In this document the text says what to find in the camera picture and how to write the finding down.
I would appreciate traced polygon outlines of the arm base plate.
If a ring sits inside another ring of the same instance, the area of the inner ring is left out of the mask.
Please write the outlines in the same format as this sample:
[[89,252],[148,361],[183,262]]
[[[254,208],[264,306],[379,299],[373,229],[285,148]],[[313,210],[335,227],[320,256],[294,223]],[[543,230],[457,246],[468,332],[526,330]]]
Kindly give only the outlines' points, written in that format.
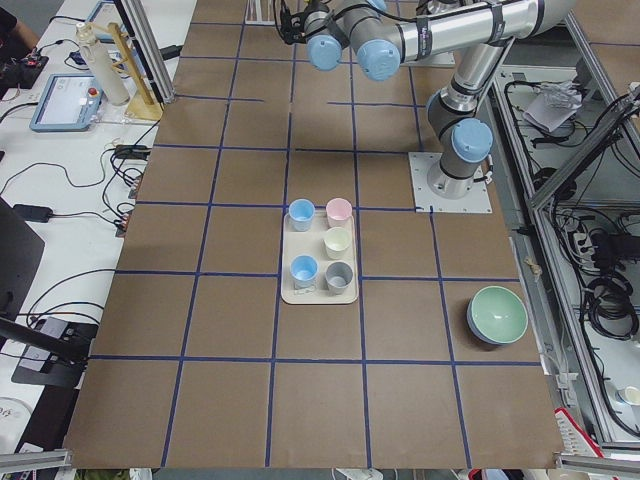
[[441,169],[440,152],[408,154],[415,210],[424,213],[491,214],[489,181],[483,163],[472,178],[449,178]]
[[431,54],[426,57],[418,58],[416,55],[408,55],[402,66],[407,67],[431,67],[431,68],[454,68],[456,65],[454,54],[449,52],[441,52]]

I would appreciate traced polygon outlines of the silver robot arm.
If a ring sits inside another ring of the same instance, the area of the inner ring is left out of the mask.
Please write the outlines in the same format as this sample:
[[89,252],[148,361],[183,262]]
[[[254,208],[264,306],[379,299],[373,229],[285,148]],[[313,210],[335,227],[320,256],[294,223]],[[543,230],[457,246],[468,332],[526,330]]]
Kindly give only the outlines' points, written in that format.
[[278,35],[303,44],[311,64],[330,71],[350,48],[365,76],[390,79],[401,66],[459,51],[449,83],[427,102],[427,118],[443,151],[427,174],[429,189],[460,199],[490,156],[493,134],[476,117],[513,43],[541,34],[570,13],[572,1],[421,1],[411,17],[391,14],[383,1],[309,1],[293,13],[271,4]]

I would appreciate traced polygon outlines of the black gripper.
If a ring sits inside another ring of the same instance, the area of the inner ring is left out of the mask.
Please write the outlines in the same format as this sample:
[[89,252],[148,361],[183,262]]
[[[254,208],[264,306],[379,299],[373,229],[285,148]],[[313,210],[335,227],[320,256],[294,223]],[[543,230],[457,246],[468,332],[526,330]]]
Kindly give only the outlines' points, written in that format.
[[304,24],[308,16],[319,9],[319,1],[309,1],[303,11],[292,14],[285,0],[274,1],[274,21],[279,37],[287,45],[305,43]]

